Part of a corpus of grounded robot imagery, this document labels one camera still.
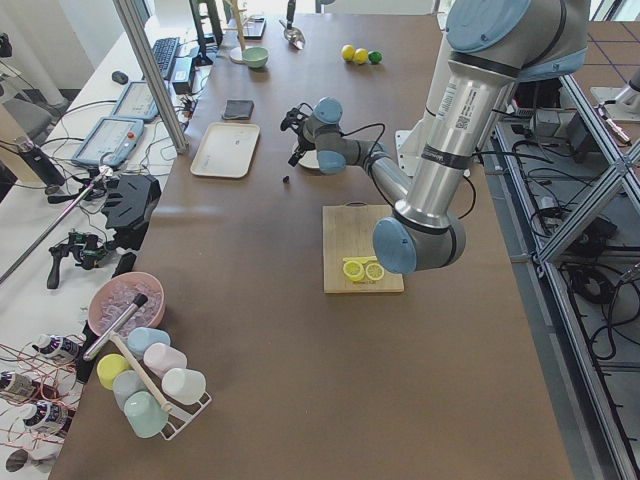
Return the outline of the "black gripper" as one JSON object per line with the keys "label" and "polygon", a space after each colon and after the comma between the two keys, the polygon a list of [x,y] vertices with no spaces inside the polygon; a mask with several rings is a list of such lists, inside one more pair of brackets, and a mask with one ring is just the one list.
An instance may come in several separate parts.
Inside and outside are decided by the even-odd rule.
{"label": "black gripper", "polygon": [[313,151],[316,149],[315,143],[313,140],[309,140],[304,133],[298,134],[298,146],[304,151],[300,152],[299,150],[295,150],[291,157],[288,160],[288,164],[292,167],[295,167],[299,164],[299,162],[304,158],[305,152]]}
{"label": "black gripper", "polygon": [[294,21],[296,4],[297,4],[296,0],[289,0],[287,2],[286,20],[288,23],[292,23]]}

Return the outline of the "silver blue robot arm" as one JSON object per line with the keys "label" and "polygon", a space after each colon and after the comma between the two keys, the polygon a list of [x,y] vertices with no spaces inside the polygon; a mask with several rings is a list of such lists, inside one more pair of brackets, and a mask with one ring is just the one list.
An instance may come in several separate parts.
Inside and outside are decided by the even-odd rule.
{"label": "silver blue robot arm", "polygon": [[377,141],[341,131],[342,106],[324,97],[304,114],[289,110],[281,130],[297,135],[289,159],[313,150],[319,169],[337,174],[359,166],[392,214],[377,222],[373,248],[389,272],[409,274],[454,263],[465,248],[460,220],[450,212],[464,172],[481,145],[503,94],[517,83],[558,78],[584,64],[586,1],[457,1],[446,21],[437,62],[450,72],[432,121],[417,125],[418,167],[408,177]]}

